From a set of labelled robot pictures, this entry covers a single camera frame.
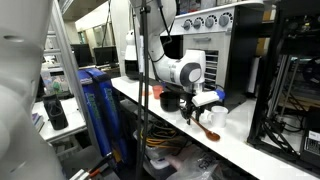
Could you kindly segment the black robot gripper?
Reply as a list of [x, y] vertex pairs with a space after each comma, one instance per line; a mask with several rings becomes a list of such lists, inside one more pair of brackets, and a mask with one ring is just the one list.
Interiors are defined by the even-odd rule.
[[196, 107], [192, 103], [193, 97], [194, 97], [194, 94], [190, 94], [190, 93], [183, 93], [180, 95], [180, 99], [184, 102], [184, 105], [180, 106], [180, 112], [182, 117], [186, 120], [187, 125], [191, 124], [191, 116], [193, 112], [196, 112], [197, 122], [203, 121], [204, 109], [202, 107]]

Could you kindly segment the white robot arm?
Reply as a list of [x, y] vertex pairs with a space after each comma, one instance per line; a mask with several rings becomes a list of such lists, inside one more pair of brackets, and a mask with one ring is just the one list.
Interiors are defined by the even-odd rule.
[[[165, 55], [160, 34], [175, 19], [174, 0], [128, 0], [137, 15], [148, 7], [148, 53], [158, 76], [190, 86], [204, 74], [201, 50], [178, 60]], [[66, 180], [54, 149], [32, 124], [54, 0], [0, 0], [0, 179]]]

